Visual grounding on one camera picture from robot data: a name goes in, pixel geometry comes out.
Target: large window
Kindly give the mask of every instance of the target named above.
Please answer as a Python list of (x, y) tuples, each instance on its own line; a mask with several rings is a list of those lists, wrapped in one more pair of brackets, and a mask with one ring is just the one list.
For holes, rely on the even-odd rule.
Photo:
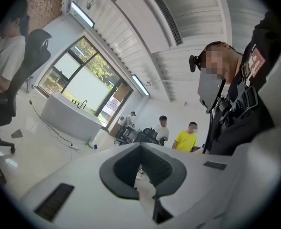
[(76, 104), (86, 100), (84, 110), (96, 115), (104, 127), (108, 127), (131, 93), (128, 85), (85, 37), (51, 65), (38, 89), (47, 96), (60, 92)]

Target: black shirt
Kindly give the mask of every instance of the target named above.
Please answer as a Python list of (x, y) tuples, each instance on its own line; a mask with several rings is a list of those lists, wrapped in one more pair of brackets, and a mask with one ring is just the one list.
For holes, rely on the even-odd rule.
[[(281, 27), (270, 11), (260, 24), (255, 26), (251, 42), (246, 47), (239, 73), (231, 83), (227, 98), (234, 102), (238, 96), (237, 86), (243, 81), (244, 87), (253, 86), (258, 92), (266, 81), (281, 53)], [(259, 106), (244, 119), (221, 131), (219, 120), (222, 113), (217, 111), (212, 123), (212, 131), (207, 144), (210, 154), (232, 155), (240, 144), (252, 141), (260, 132), (273, 127), (273, 121), (264, 103), (259, 98)]]

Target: ceiling light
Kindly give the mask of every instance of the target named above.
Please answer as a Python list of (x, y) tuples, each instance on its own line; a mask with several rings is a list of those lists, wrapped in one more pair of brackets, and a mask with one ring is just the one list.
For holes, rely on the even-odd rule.
[(75, 2), (72, 2), (70, 4), (70, 7), (74, 9), (84, 19), (84, 21), (87, 22), (89, 26), (93, 28), (94, 22), (89, 18), (89, 16), (85, 12), (82, 11), (82, 9)]
[(139, 78), (136, 75), (132, 75), (133, 80), (136, 82), (136, 84), (142, 89), (142, 91), (147, 95), (150, 96), (149, 92), (146, 90), (146, 88), (143, 86), (143, 84), (141, 83), (141, 81), (139, 80)]

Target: black ceiling vent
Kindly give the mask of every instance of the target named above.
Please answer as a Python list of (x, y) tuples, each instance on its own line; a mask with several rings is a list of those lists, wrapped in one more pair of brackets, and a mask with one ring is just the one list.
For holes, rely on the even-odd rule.
[(172, 15), (170, 14), (170, 11), (167, 8), (166, 4), (164, 3), (163, 0), (155, 0), (155, 1), (158, 4), (160, 10), (163, 12), (163, 14), (164, 14), (164, 16), (167, 20), (167, 23), (169, 24), (169, 27), (171, 29), (171, 32), (173, 34), (173, 37), (175, 39), (176, 44), (177, 45), (182, 44), (183, 41), (182, 41), (182, 38), (180, 36), (178, 27), (176, 26), (175, 21), (174, 21)]

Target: black faucet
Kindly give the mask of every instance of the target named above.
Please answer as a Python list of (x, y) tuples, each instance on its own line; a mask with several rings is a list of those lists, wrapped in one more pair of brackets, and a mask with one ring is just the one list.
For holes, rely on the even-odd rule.
[(85, 106), (87, 106), (87, 102), (88, 102), (88, 101), (87, 101), (87, 100), (84, 100), (84, 101), (82, 102), (82, 104), (80, 105), (80, 108), (82, 108), (82, 105), (83, 105), (84, 102), (85, 102)]

